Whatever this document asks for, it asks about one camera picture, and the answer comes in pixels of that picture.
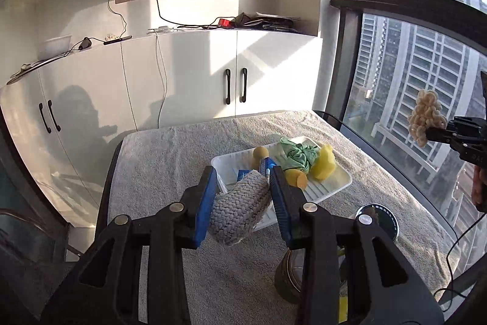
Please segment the person's right hand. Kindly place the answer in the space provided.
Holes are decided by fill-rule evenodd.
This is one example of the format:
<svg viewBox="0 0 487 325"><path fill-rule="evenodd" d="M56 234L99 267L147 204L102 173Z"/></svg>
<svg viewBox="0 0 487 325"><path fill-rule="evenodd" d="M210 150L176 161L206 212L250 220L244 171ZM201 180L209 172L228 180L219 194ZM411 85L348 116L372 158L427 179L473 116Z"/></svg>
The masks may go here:
<svg viewBox="0 0 487 325"><path fill-rule="evenodd" d="M471 200L474 205L480 205L482 203L482 190L486 184L486 170L475 166L471 192Z"/></svg>

